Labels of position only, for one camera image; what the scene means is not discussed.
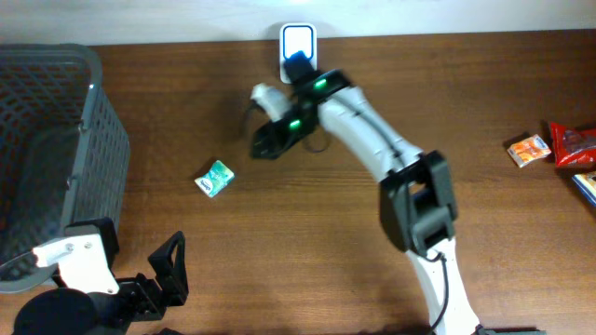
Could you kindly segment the yellow snack bag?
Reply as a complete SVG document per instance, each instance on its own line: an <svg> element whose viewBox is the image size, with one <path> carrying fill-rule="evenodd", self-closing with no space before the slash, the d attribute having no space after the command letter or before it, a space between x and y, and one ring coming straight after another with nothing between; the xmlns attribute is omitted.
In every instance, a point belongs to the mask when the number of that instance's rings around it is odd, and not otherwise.
<svg viewBox="0 0 596 335"><path fill-rule="evenodd" d="M581 194L589 201L591 205L596 206L596 172L587 172L575 174L572 181L575 183Z"/></svg>

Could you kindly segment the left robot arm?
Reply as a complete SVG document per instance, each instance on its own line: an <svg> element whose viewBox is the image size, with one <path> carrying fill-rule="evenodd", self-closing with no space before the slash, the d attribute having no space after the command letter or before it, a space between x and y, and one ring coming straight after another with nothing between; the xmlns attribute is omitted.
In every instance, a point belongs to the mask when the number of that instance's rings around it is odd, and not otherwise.
<svg viewBox="0 0 596 335"><path fill-rule="evenodd" d="M186 303L189 287L185 237L179 231L148 261L155 278L137 274L116 281L118 292L84 293L73 288L44 292L20 309L15 334L124 334L134 322L161 320L170 307Z"/></svg>

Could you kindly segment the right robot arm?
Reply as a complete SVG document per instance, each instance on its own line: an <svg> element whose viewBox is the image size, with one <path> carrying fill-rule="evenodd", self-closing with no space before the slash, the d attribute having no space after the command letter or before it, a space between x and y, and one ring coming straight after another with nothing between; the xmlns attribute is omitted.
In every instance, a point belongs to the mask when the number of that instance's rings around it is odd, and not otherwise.
<svg viewBox="0 0 596 335"><path fill-rule="evenodd" d="M456 258L458 217L449 164L438 151L405 140L340 70L313 67L303 52L282 63L291 95L258 84L251 102L268 117L251 155L275 160L317 128L341 141L379 185L379 220L387 239L411 262L432 334L488 334L467 297Z"/></svg>

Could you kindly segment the green tissue pack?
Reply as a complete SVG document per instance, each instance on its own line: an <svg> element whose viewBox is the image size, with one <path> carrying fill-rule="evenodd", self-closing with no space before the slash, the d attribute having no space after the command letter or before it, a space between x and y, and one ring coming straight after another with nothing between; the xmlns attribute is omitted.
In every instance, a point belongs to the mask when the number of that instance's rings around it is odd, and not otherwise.
<svg viewBox="0 0 596 335"><path fill-rule="evenodd" d="M205 175L195 179L195 184L205 195L213 198L234 178L235 173L222 161L216 160Z"/></svg>

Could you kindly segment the red Hacks candy bag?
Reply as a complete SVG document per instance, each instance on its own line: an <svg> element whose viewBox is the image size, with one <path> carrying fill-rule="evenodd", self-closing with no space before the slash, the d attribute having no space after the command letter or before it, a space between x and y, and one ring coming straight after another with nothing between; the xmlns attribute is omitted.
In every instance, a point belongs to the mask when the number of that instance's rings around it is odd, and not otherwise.
<svg viewBox="0 0 596 335"><path fill-rule="evenodd" d="M550 122L549 130L557 168L595 163L594 128L577 130Z"/></svg>

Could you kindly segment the orange tissue pack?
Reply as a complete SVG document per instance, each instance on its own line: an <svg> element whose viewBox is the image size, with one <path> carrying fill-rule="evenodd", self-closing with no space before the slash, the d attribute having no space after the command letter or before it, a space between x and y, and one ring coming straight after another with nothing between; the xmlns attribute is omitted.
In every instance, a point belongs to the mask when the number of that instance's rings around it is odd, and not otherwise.
<svg viewBox="0 0 596 335"><path fill-rule="evenodd" d="M551 154L551 150L544 140L535 134L511 144L507 153L519 168L523 168L536 160L546 158Z"/></svg>

